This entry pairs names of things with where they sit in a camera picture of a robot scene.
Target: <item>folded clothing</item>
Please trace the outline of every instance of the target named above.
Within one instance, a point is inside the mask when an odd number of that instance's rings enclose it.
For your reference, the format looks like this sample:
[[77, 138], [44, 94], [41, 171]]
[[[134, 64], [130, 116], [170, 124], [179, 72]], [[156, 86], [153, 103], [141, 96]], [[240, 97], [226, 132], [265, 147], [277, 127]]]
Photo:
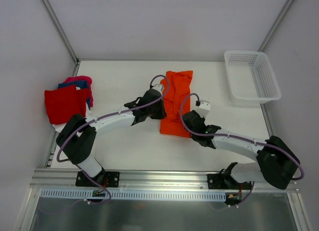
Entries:
[[[76, 85], [76, 87], [79, 87], [80, 89], [90, 90], [90, 87], [89, 87], [88, 82], [86, 80], [76, 80], [76, 81], [71, 81], [69, 83], [61, 83], [61, 84], [58, 84], [58, 89], [63, 88], [63, 87], [67, 87], [70, 85]], [[90, 96], [86, 102], [88, 103], [88, 105], [90, 107], [90, 103], [91, 103]]]
[[[168, 71], [166, 73], [166, 77], [170, 83], [169, 91], [164, 97], [164, 108], [167, 113], [167, 117], [160, 121], [160, 133], [189, 138], [189, 132], [185, 130], [180, 120], [179, 110], [183, 100], [190, 94], [189, 85], [193, 78], [193, 71]], [[163, 79], [161, 84], [163, 84], [164, 88], [167, 89], [166, 79]], [[184, 104], [182, 114], [189, 111], [190, 100], [188, 99]]]
[[92, 79], [90, 77], [85, 76], [85, 75], [68, 77], [68, 78], [66, 78], [64, 83], [70, 83], [72, 81], [79, 81], [79, 80], [85, 80], [87, 82], [87, 84], [89, 86], [89, 90], [90, 90], [90, 103], [88, 105], [89, 105], [89, 107], [93, 107], [93, 95], [92, 95], [92, 89], [91, 89]]
[[88, 89], [76, 90], [76, 85], [52, 91], [45, 90], [44, 104], [50, 123], [66, 123], [75, 114], [85, 117], [86, 100], [89, 96]]

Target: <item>folded orange cloth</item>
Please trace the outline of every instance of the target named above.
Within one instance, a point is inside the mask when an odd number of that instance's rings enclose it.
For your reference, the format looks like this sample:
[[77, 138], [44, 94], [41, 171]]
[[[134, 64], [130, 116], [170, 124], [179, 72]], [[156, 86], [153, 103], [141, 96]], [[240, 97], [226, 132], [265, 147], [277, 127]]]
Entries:
[[[167, 117], [160, 121], [160, 133], [166, 135], [176, 135], [189, 138], [189, 132], [183, 127], [179, 117], [180, 105], [187, 95], [190, 94], [189, 85], [193, 78], [193, 71], [166, 72], [170, 88], [164, 97], [164, 108]], [[167, 89], [167, 81], [164, 79], [160, 82]], [[185, 102], [182, 114], [190, 111], [190, 99]]]

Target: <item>table surface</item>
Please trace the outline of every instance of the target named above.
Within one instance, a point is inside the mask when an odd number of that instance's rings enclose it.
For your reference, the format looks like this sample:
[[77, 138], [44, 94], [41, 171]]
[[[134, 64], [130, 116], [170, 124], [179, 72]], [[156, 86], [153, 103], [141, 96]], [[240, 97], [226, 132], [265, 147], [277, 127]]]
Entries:
[[[259, 105], [239, 107], [231, 102], [224, 62], [82, 61], [77, 75], [92, 78], [91, 109], [100, 116], [142, 96], [155, 75], [169, 70], [194, 71], [191, 92], [211, 105], [206, 124], [255, 138], [269, 137]], [[194, 99], [191, 107], [195, 108]], [[56, 153], [52, 168], [75, 167], [70, 162], [57, 163]], [[252, 161], [230, 151], [202, 147], [191, 139], [162, 135], [160, 121], [151, 119], [99, 137], [92, 154], [105, 169], [118, 170], [218, 171], [231, 162]]]

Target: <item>laundry basket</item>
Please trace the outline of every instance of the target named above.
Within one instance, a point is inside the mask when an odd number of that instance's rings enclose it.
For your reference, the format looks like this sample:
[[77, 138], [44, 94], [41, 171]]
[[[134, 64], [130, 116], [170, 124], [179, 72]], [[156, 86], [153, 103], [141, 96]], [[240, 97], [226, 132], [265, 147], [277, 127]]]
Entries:
[[226, 73], [234, 103], [264, 104], [281, 98], [268, 56], [256, 51], [227, 51]]

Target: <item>white wall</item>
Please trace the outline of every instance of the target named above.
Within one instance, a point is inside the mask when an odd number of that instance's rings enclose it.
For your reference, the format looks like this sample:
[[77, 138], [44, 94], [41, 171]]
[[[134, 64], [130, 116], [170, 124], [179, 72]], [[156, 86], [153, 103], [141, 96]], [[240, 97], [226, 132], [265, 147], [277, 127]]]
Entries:
[[319, 230], [319, 0], [296, 0], [266, 53], [282, 99], [267, 105], [272, 124], [300, 158], [300, 181], [313, 229]]
[[50, 0], [79, 58], [223, 60], [257, 50], [286, 0]]
[[10, 231], [52, 135], [44, 90], [73, 62], [40, 0], [0, 0], [0, 230]]

